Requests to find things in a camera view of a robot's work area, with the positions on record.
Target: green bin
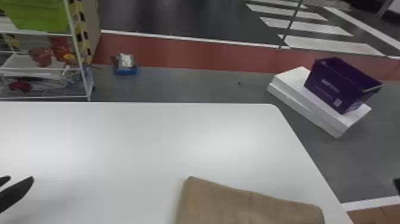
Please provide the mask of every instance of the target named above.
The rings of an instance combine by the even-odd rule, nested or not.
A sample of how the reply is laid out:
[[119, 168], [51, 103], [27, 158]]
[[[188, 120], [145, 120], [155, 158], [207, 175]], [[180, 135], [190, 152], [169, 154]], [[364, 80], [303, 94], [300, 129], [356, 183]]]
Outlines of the green bin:
[[[70, 4], [71, 12], [75, 4]], [[62, 33], [68, 18], [62, 0], [0, 0], [0, 8], [18, 29]]]

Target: brown cloth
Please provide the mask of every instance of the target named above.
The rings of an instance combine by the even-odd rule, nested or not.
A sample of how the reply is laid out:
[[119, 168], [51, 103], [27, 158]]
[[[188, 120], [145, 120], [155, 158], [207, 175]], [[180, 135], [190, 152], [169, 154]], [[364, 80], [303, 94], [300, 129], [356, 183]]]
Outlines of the brown cloth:
[[324, 224], [319, 207], [189, 177], [177, 224]]

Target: red item on shelf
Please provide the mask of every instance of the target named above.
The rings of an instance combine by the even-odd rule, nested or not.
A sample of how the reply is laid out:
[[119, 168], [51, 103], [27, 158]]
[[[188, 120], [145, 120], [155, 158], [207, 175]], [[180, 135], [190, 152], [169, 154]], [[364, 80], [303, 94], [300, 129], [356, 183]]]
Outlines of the red item on shelf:
[[48, 67], [51, 65], [53, 52], [50, 48], [32, 48], [29, 50], [29, 55], [37, 62], [38, 67]]
[[29, 83], [16, 81], [8, 85], [11, 91], [15, 91], [17, 89], [21, 90], [22, 92], [29, 92], [32, 89]]
[[54, 56], [57, 61], [65, 61], [64, 56], [71, 54], [70, 44], [68, 38], [49, 38], [51, 43], [51, 49], [54, 52]]

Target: purple box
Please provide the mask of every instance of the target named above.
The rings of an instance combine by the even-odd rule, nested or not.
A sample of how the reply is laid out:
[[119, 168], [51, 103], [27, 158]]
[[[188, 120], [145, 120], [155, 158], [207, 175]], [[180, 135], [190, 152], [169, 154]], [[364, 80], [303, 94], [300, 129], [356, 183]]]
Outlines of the purple box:
[[340, 58], [316, 60], [304, 86], [340, 114], [356, 110], [383, 86]]

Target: flat white box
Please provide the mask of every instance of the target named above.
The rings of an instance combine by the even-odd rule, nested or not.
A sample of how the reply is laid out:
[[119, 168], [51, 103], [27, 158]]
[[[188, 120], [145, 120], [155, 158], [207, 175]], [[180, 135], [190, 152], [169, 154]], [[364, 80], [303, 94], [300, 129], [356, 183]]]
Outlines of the flat white box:
[[340, 138], [343, 135], [343, 132], [336, 130], [332, 125], [326, 123], [322, 120], [318, 115], [314, 114], [310, 109], [306, 108], [304, 105], [299, 103], [297, 100], [293, 99], [291, 96], [284, 93], [278, 87], [274, 86], [273, 83], [270, 83], [267, 88], [268, 92], [274, 95], [276, 98], [292, 107], [297, 113], [303, 115], [309, 121], [313, 122], [318, 127], [325, 130], [329, 135]]
[[[277, 74], [274, 76], [272, 84], [275, 89], [279, 89], [286, 96], [294, 99], [296, 105], [311, 111], [312, 115], [307, 114], [308, 116], [318, 117], [319, 120], [322, 120], [324, 123], [327, 123], [330, 127], [332, 127], [333, 130], [336, 130], [337, 133], [343, 134], [352, 125], [354, 125], [357, 121], [371, 111], [371, 107], [363, 104], [357, 110], [350, 111], [343, 115], [339, 114], [304, 86], [309, 74], [310, 71], [305, 67], [298, 67], [296, 69]], [[313, 123], [317, 122], [320, 124], [320, 121], [316, 121], [316, 119], [317, 118], [313, 118], [311, 121]]]

